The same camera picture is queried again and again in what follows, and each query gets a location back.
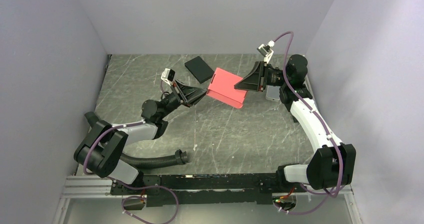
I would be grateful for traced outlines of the red paper box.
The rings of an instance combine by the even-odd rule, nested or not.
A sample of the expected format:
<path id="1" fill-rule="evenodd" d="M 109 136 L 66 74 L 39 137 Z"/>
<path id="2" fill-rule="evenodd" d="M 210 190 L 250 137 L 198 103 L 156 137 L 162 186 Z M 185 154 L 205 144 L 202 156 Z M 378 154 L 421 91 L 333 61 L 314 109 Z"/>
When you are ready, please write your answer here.
<path id="1" fill-rule="evenodd" d="M 247 91 L 238 90 L 234 87 L 241 80 L 242 77 L 217 68 L 207 88 L 206 95 L 233 108 L 241 109 Z"/>

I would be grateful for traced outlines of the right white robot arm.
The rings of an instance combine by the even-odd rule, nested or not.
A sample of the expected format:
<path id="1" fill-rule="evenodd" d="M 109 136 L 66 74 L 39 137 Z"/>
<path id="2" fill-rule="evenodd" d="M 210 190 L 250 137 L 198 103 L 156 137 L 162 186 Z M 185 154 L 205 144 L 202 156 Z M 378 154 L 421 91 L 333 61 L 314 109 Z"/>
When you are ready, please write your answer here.
<path id="1" fill-rule="evenodd" d="M 356 150 L 352 144 L 344 144 L 319 113 L 305 85 L 307 70 L 308 61 L 299 54 L 291 55 L 282 69 L 257 61 L 252 71 L 235 84 L 235 89 L 259 92 L 270 86 L 278 87 L 281 103 L 311 143 L 314 155 L 310 162 L 280 166 L 276 187 L 287 192 L 297 183 L 334 196 L 352 182 Z"/>

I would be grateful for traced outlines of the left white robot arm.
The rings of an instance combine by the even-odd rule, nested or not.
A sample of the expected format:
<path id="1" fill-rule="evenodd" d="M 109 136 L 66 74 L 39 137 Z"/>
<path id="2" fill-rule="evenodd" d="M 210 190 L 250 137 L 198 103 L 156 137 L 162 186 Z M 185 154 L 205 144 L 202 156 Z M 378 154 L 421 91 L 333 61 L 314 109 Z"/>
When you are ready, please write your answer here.
<path id="1" fill-rule="evenodd" d="M 166 157 L 135 158 L 124 154 L 124 147 L 139 141 L 158 139 L 168 126 L 166 116 L 181 106 L 196 105 L 206 93 L 205 88 L 188 86 L 177 80 L 171 84 L 170 94 L 160 100 L 146 100 L 141 107 L 141 120 L 132 123 L 111 124 L 95 112 L 87 112 L 84 116 L 90 131 L 75 150 L 73 158 L 83 166 L 85 174 L 119 180 L 129 193 L 137 194 L 144 187 L 142 168 L 184 165 L 188 157 L 178 150 Z"/>

